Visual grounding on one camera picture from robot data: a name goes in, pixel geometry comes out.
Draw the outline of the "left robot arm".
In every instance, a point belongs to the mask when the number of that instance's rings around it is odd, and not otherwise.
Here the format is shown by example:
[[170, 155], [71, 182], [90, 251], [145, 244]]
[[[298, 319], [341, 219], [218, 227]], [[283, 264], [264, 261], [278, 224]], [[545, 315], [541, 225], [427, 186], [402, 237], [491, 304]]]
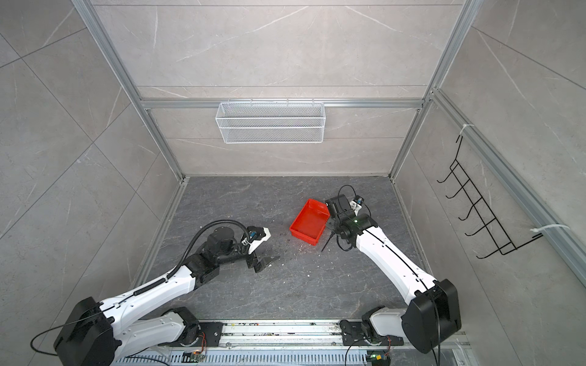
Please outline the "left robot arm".
[[266, 227], [247, 227], [237, 239], [224, 221], [195, 249], [189, 246], [179, 264], [162, 276], [116, 297], [96, 301], [87, 297], [74, 306], [53, 344], [64, 365], [110, 365], [152, 346], [202, 340], [198, 319], [186, 307], [162, 316], [146, 315], [215, 278], [222, 265], [244, 260], [255, 272], [270, 264], [256, 249], [270, 238]]

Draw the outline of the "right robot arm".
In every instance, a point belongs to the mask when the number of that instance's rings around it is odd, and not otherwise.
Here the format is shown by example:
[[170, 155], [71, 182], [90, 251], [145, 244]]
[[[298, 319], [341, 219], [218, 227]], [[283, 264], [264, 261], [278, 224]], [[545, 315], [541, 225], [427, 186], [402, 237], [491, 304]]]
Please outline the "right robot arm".
[[449, 280], [438, 281], [411, 261], [368, 213], [360, 198], [339, 194], [326, 200], [334, 234], [371, 259], [398, 289], [406, 310], [378, 307], [363, 316], [369, 338], [401, 337], [421, 353], [439, 350], [462, 328], [459, 294]]

